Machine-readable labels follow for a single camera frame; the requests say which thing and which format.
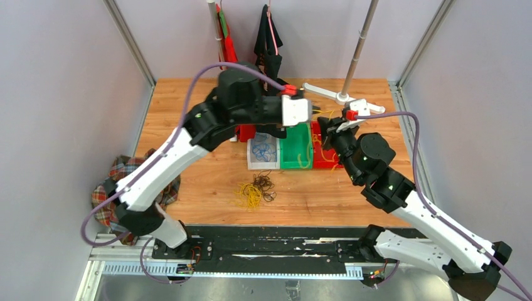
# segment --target pile of rubber bands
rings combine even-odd
[[[258,175],[253,175],[253,182],[239,184],[240,189],[235,191],[239,199],[235,201],[238,207],[244,209],[258,209],[260,201],[271,202],[277,196],[276,192],[269,192],[275,187],[268,175],[272,171],[262,171]]]
[[[277,160],[277,148],[267,142],[269,137],[268,134],[256,133],[255,138],[251,140],[252,154],[258,161],[275,162]]]

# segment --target white plastic bin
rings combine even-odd
[[[256,133],[254,139],[248,140],[248,169],[279,169],[279,139],[269,134]]]

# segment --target wooden work surface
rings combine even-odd
[[[301,87],[307,81],[332,91],[340,91],[343,80],[292,79],[288,82]],[[191,104],[202,102],[215,86],[215,79],[200,80],[194,89]],[[177,125],[189,80],[160,79],[142,130],[137,156],[150,148],[157,149]],[[353,80],[349,94],[394,111],[388,82]],[[334,101],[307,93],[322,110],[342,108]],[[391,166],[412,179],[412,168],[398,119],[365,122],[359,134],[378,131],[397,153]],[[277,197],[271,203],[262,202],[255,211],[237,207],[235,191],[238,183],[252,182],[258,171],[247,170],[246,144],[224,142],[214,152],[195,162],[182,174],[179,199],[167,212],[184,223],[252,224],[285,226],[409,226],[408,223],[375,209],[360,194],[361,187],[351,184],[344,169],[274,170],[270,178],[275,183]]]

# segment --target metal floor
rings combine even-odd
[[[163,285],[144,276],[102,275],[96,300],[459,301],[460,299],[440,278],[416,268],[400,268],[393,278],[378,290],[370,289],[356,280],[192,278],[182,285]]]

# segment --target black cloth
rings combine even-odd
[[[255,65],[269,78],[272,78],[284,85],[284,81],[277,78],[277,74],[279,73],[279,69],[281,67],[282,56],[275,55],[274,39],[270,30],[267,13],[268,6],[264,4],[264,7],[262,8],[262,15],[260,17],[260,24],[258,27],[257,41],[255,42],[255,48],[253,50],[253,52],[257,55]],[[282,46],[282,41],[279,38],[277,29],[275,28],[273,17],[271,17],[271,19],[272,28],[274,29],[275,42],[277,44],[277,48],[279,49]],[[267,96],[272,96],[279,93],[279,90],[271,85],[264,85],[263,89],[264,94]]]

